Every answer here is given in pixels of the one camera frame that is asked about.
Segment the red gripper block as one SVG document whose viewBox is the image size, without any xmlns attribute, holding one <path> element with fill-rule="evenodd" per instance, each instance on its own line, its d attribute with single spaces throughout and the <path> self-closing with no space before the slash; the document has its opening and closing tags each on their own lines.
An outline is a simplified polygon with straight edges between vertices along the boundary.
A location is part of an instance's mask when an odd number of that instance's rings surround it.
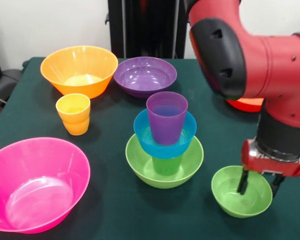
<svg viewBox="0 0 300 240">
<path fill-rule="evenodd" d="M 300 177 L 300 157 L 297 161 L 283 161 L 270 158 L 261 153 L 254 139 L 244 141 L 241 149 L 242 175 L 237 192 L 244 195 L 248 187 L 249 171 L 260 174 L 271 173 L 276 175 L 270 184 L 272 197 L 274 198 L 286 177 Z"/>
</svg>

